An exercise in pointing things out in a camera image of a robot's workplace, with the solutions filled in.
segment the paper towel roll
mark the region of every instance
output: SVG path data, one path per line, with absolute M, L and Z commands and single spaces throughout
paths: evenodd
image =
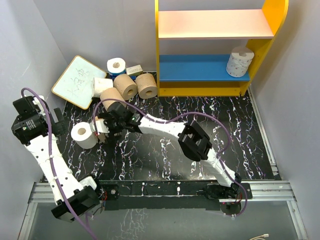
M 124 100 L 129 100 L 138 93 L 137 84 L 127 74 L 117 76 L 114 79 L 113 85 Z
M 254 52 L 245 46 L 235 47 L 226 65 L 227 73 L 235 78 L 244 76 L 254 56 Z
M 106 62 L 106 68 L 112 79 L 126 73 L 126 62 L 120 57 L 112 58 Z
M 157 84 L 152 74 L 145 73 L 139 75 L 135 79 L 135 83 L 138 86 L 138 93 L 140 98 L 149 99 L 157 96 Z
M 115 87 L 111 87 L 106 89 L 101 95 L 100 95 L 100 99 L 105 100 L 105 99 L 119 99 L 124 101 L 123 97 L 121 96 L 121 94 L 118 92 L 118 90 Z M 115 103 L 116 101 L 113 100 L 107 100 L 104 101 L 102 104 L 105 108 L 106 111 L 108 111 L 108 108 Z
M 92 132 L 90 124 L 87 122 L 80 122 L 73 126 L 71 137 L 83 149 L 91 149 L 98 142 L 98 138 Z
M 114 87 L 114 82 L 112 81 L 112 79 L 94 77 L 93 78 L 92 97 L 93 98 L 100 98 L 100 95 L 106 89 L 113 88 L 113 87 Z

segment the small box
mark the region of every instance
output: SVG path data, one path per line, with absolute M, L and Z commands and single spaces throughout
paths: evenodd
M 143 73 L 144 73 L 144 71 L 142 70 L 141 65 L 126 68 L 126 74 L 128 74 L 130 77 L 131 76 L 139 76 Z

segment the whiteboard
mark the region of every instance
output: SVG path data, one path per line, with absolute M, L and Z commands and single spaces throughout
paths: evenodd
M 52 88 L 52 92 L 82 109 L 92 102 L 94 77 L 107 73 L 81 56 L 75 56 Z

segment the black tabletop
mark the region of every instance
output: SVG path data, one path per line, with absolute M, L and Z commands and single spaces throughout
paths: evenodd
M 101 181 L 109 180 L 204 180 L 214 176 L 182 153 L 177 142 L 156 135 L 131 133 L 126 130 L 111 143 L 98 143 L 83 149 L 71 138 L 73 126 L 91 122 L 94 100 L 87 110 L 67 102 L 64 117 L 69 133 L 59 138 L 58 147 L 77 178 L 92 173 Z M 230 147 L 222 155 L 227 166 L 243 179 L 274 179 L 254 109 L 248 94 L 241 97 L 154 97 L 137 95 L 129 102 L 145 113 L 171 119 L 186 112 L 201 112 L 219 119 L 229 130 Z M 99 112 L 105 109 L 101 105 Z M 225 132 L 215 122 L 202 116 L 194 118 L 210 136 L 213 148 L 220 150 L 227 142 Z

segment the gray floor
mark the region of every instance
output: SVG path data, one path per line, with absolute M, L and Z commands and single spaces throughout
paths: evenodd
M 87 240 L 77 223 L 51 214 L 54 204 L 40 203 L 29 240 Z M 296 240 L 297 234 L 285 201 L 249 202 L 235 219 L 204 209 L 129 209 L 105 211 L 90 220 L 100 240 L 249 240 L 269 234 L 268 240 Z

